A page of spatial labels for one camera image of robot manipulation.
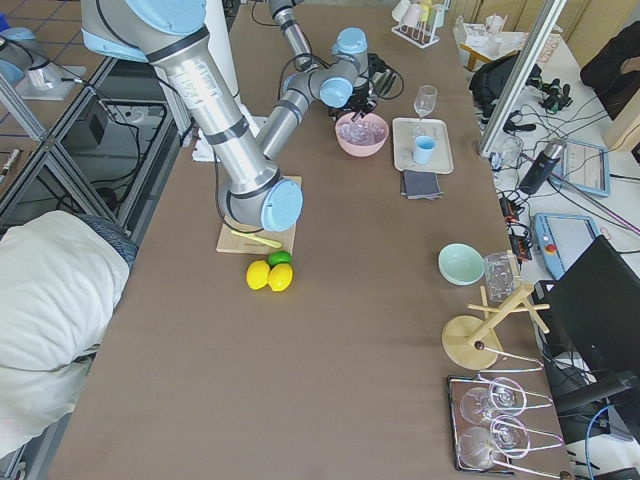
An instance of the yellow lemon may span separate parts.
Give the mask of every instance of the yellow lemon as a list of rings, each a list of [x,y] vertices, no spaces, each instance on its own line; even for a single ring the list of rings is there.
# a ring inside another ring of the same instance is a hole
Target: yellow lemon
[[[293,268],[288,263],[280,263],[269,273],[269,286],[274,292],[286,290],[293,280]]]
[[[247,285],[252,290],[260,290],[267,284],[269,264],[264,260],[256,260],[247,268]]]

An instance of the light blue joint cap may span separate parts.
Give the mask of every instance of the light blue joint cap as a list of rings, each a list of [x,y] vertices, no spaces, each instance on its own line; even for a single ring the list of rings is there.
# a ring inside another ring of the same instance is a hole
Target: light blue joint cap
[[[11,85],[16,85],[24,78],[22,71],[13,63],[0,60],[0,75],[2,75]]]
[[[293,180],[283,178],[267,194],[260,220],[265,230],[283,232],[295,225],[302,212],[302,189]]]
[[[338,35],[337,45],[342,53],[356,55],[367,50],[367,36],[359,28],[345,28]]]
[[[132,62],[147,63],[147,57],[137,48],[127,47],[120,43],[106,40],[92,33],[82,30],[82,38],[85,46],[92,52],[105,55],[107,57],[120,58],[122,60],[130,60]]]
[[[320,87],[320,98],[325,105],[333,108],[344,107],[352,93],[353,85],[342,77],[328,78]]]
[[[294,73],[294,74],[289,75],[287,78],[284,79],[284,82],[282,82],[282,93],[287,91],[287,89],[289,88],[289,85],[291,85],[291,82],[297,76],[298,76],[298,74]]]
[[[125,1],[143,22],[169,35],[189,35],[204,25],[206,0]]]
[[[7,28],[2,31],[2,36],[9,40],[35,40],[35,34],[24,27]]]

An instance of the ice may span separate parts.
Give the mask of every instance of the ice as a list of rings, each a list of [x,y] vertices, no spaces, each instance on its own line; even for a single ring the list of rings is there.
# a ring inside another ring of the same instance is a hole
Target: ice
[[[355,121],[340,125],[338,130],[340,138],[352,145],[375,145],[384,140],[384,128],[377,123]]]

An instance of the light blue cup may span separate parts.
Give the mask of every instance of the light blue cup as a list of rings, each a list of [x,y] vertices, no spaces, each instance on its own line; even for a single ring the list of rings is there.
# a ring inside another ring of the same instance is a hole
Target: light blue cup
[[[454,285],[471,285],[484,275],[484,259],[469,245],[452,243],[440,250],[438,268]]]
[[[433,155],[436,148],[436,141],[426,135],[416,137],[413,144],[413,161],[418,165],[426,164]]]

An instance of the brown table surface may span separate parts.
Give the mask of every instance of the brown table surface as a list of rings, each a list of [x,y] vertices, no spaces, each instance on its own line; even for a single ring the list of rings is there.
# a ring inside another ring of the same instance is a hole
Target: brown table surface
[[[291,52],[276,28],[242,6],[232,29],[244,103],[264,114]],[[256,15],[268,20],[265,6]],[[144,239],[50,478],[427,479],[453,468],[446,377],[470,374],[444,353],[452,317],[479,302],[478,285],[438,272],[452,242],[483,255],[508,247],[453,37],[419,50],[391,32],[390,9],[302,5],[296,15],[328,57],[337,33],[363,28],[405,78],[382,102],[389,124],[415,116],[419,84],[439,90],[455,171],[444,198],[406,200],[388,141],[373,157],[347,156],[326,109],[314,104],[278,159],[301,175],[305,208],[285,292],[244,283],[258,257],[219,254],[213,168],[182,151]],[[536,354],[531,322],[497,330],[508,351]],[[526,386],[546,391],[541,373]],[[559,431],[552,409],[525,416]],[[520,465],[568,469],[564,449]]]

